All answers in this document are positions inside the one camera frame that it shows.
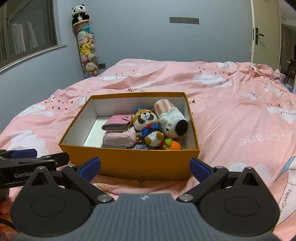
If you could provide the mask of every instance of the stuffed animal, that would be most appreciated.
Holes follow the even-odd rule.
[[[161,143],[162,149],[164,150],[181,150],[181,144],[177,141],[173,141],[171,138],[165,139],[164,142]]]
[[[89,15],[86,14],[86,7],[84,4],[72,8],[72,25],[82,20],[89,20]]]
[[[86,37],[86,32],[85,31],[80,31],[78,34],[77,34],[77,39],[78,41],[82,41],[84,40]]]
[[[87,43],[87,44],[82,45],[81,53],[83,55],[88,56],[91,53],[91,46],[90,45],[91,45],[91,43]]]
[[[96,70],[97,68],[98,67],[93,62],[89,62],[85,66],[85,73],[92,76],[96,76],[96,74],[98,73],[98,71]]]
[[[93,40],[93,35],[92,34],[86,34],[86,37],[87,37],[87,41],[88,42],[93,42],[94,40]]]
[[[80,54],[80,58],[81,58],[81,62],[82,63],[83,62],[86,62],[88,60],[88,58],[85,55],[83,55],[83,54]]]
[[[144,138],[147,145],[152,147],[160,145],[164,135],[160,131],[157,116],[152,110],[138,108],[132,115],[131,122],[137,131],[136,136]]]
[[[86,44],[88,42],[86,32],[80,31],[77,35],[77,40],[79,45]]]
[[[96,57],[96,54],[95,53],[90,53],[87,58],[89,61],[91,61],[94,57]]]
[[[154,111],[158,117],[161,131],[168,138],[178,138],[187,132],[188,122],[181,111],[167,99],[157,101]]]
[[[92,34],[93,33],[92,26],[90,26],[90,25],[83,26],[82,27],[82,30],[85,31],[85,32],[87,32],[88,34]]]

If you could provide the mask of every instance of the metal screw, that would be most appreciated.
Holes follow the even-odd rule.
[[[190,202],[193,200],[193,196],[191,194],[182,194],[179,199],[182,201],[182,202]]]
[[[110,202],[112,200],[112,197],[107,194],[102,194],[97,197],[98,201],[100,202]]]

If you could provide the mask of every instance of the clothes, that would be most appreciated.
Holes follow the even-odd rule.
[[[24,40],[24,33],[21,24],[13,24],[12,28],[12,37],[13,43],[15,46],[15,53],[20,54],[21,52],[26,51],[25,40]]]
[[[151,132],[160,131],[160,127],[158,124],[148,124],[144,127],[144,129],[140,132],[140,136],[145,138]]]
[[[33,48],[39,47],[37,39],[36,39],[35,34],[33,32],[32,24],[30,22],[27,22],[27,24],[28,24],[29,33],[30,33],[30,48],[33,49]]]
[[[25,40],[25,46],[26,46],[26,49],[31,49],[30,48],[30,32],[29,32],[29,26],[28,24],[26,23],[23,23],[22,24],[22,29],[23,29],[23,34],[24,34],[24,40]]]

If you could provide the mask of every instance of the plush toy storage tube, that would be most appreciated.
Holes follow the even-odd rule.
[[[99,75],[94,33],[89,20],[82,20],[73,24],[73,32],[77,36],[84,77],[90,78]]]

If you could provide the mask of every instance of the panda plush toy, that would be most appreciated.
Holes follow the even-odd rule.
[[[89,20],[89,15],[86,14],[86,7],[84,4],[78,5],[72,9],[72,25],[81,20]]]

